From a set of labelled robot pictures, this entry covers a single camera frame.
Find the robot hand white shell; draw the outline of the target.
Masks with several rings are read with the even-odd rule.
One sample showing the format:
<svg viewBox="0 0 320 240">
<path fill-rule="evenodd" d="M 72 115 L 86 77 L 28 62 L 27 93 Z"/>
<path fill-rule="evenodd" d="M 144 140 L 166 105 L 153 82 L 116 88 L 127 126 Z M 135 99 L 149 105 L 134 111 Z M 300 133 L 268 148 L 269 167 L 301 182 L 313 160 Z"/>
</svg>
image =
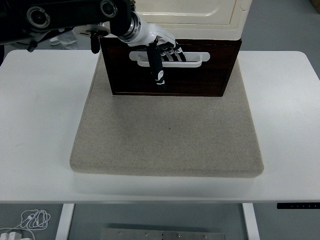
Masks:
<svg viewBox="0 0 320 240">
<path fill-rule="evenodd" d="M 146 52 L 151 75 L 162 92 L 166 91 L 162 57 L 168 53 L 173 61 L 186 61 L 184 52 L 175 37 L 154 23 L 138 20 L 132 32 L 122 41 L 129 47 Z"/>
</svg>

